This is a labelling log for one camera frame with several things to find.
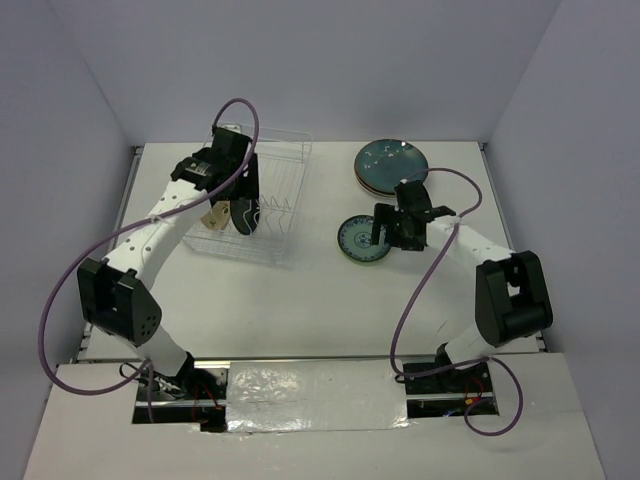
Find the black plate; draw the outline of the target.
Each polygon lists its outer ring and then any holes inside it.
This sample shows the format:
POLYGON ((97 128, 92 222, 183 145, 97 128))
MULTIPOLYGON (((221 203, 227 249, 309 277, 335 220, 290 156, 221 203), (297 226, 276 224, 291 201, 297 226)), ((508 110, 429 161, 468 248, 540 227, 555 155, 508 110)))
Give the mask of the black plate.
POLYGON ((245 236, 255 232, 260 220, 260 203, 257 199, 238 199, 230 202, 230 216, 235 229, 245 236))

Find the cream beige plate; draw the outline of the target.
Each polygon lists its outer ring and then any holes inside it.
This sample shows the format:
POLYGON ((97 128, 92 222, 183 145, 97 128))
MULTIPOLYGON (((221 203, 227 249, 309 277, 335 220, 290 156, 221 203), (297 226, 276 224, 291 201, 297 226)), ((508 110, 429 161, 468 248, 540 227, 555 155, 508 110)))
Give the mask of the cream beige plate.
POLYGON ((224 230, 230 220, 231 210, 229 201, 217 201, 200 219, 202 225, 210 231, 224 230))

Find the dark green patterned plate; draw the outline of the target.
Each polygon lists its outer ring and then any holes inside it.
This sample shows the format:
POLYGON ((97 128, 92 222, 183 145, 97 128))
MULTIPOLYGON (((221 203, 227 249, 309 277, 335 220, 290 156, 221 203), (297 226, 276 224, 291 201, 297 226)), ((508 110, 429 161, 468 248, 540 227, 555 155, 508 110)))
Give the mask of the dark green patterned plate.
POLYGON ((343 254, 355 262, 377 262, 391 250, 391 246, 385 242, 384 229, 380 232, 379 243, 372 243, 373 220, 371 215, 356 215, 346 219, 338 228, 338 246, 343 254))

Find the dark teal speckled plate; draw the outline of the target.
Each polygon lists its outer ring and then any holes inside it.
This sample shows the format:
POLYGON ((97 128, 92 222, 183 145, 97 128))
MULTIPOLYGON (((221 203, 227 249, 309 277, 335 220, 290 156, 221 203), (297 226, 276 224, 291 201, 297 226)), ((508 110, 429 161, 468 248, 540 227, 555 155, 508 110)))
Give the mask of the dark teal speckled plate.
POLYGON ((429 164, 420 149, 404 140, 380 139, 364 145, 354 159, 354 171, 371 187, 395 192, 403 180, 425 181, 429 164))

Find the blue floral white plate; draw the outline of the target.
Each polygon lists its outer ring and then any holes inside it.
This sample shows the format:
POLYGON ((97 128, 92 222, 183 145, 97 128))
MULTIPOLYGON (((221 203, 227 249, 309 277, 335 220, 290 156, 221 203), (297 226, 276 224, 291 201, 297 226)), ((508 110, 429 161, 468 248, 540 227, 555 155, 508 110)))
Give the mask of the blue floral white plate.
POLYGON ((355 173, 355 177, 359 183, 359 185, 366 190, 367 192, 371 193, 372 195, 375 195, 377 197, 381 197, 381 198, 395 198, 395 192, 391 191, 391 192, 385 192, 385 191, 380 191, 377 190, 373 187, 371 187, 370 185, 368 185, 358 174, 357 172, 355 173))

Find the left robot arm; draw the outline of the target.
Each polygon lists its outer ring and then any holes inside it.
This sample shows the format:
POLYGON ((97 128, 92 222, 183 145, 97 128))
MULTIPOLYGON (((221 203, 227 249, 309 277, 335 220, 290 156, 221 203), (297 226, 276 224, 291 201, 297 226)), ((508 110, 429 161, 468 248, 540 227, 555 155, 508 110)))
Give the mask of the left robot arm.
POLYGON ((282 200, 265 202, 254 235, 213 232, 195 222, 182 237, 180 229, 189 222, 183 214, 125 237, 107 263, 135 271, 159 304, 161 322, 139 349, 93 331, 85 358, 148 357, 162 371, 161 388, 181 399, 196 385, 192 369, 173 364, 182 351, 202 359, 382 354, 388 326, 384 288, 394 257, 361 263, 339 248, 340 224, 368 203, 347 179, 346 156, 353 146, 325 142, 321 149, 324 157, 307 169, 262 159, 269 178, 302 181, 303 204, 291 215, 282 200), (293 233, 278 257, 266 240, 290 218, 293 233))

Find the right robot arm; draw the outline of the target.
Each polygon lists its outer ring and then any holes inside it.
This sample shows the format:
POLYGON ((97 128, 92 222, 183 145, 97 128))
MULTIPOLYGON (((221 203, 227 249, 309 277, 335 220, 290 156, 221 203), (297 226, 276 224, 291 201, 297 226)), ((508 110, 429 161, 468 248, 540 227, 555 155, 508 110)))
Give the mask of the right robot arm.
POLYGON ((436 367, 427 371, 446 391, 456 391, 470 377, 469 367, 485 362, 498 348, 549 328, 553 311, 541 260, 530 250, 503 247, 463 223, 471 213, 460 214, 447 206, 432 205, 419 181, 403 181, 395 187, 396 203, 374 207, 372 242, 403 251, 421 252, 430 247, 436 258, 411 295, 392 336, 391 366, 403 326, 427 281, 446 257, 474 278, 473 319, 456 338, 437 349, 436 367))

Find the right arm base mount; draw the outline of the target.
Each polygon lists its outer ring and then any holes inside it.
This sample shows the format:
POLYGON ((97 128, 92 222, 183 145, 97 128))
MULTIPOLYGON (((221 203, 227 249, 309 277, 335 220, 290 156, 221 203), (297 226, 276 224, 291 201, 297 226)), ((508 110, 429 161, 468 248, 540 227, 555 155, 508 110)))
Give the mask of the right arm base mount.
POLYGON ((469 406, 474 406, 471 416, 498 414, 486 362, 427 377, 415 376, 444 365, 444 360, 437 354, 428 361, 404 362, 403 375, 394 376, 394 380, 404 387, 410 419, 463 417, 469 406))

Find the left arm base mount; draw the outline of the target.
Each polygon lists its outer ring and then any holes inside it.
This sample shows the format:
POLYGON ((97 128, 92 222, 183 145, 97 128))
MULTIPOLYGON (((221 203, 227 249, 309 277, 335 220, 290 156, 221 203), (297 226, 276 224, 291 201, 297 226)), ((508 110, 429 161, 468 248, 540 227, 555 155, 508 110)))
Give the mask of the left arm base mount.
POLYGON ((179 379, 160 373, 150 378, 144 370, 136 379, 131 423, 185 424, 205 433, 226 432, 229 373, 228 367, 198 362, 179 379))

